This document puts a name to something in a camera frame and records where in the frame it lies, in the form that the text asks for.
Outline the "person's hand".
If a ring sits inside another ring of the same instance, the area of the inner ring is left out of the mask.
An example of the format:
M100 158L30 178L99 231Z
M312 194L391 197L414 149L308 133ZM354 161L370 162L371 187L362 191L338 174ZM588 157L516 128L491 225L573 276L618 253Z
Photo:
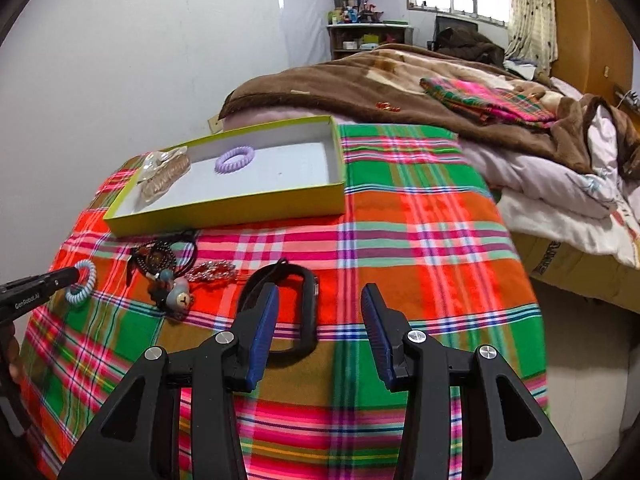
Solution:
M19 385L24 376L24 365L14 323L1 326L1 353L6 358L12 380Z

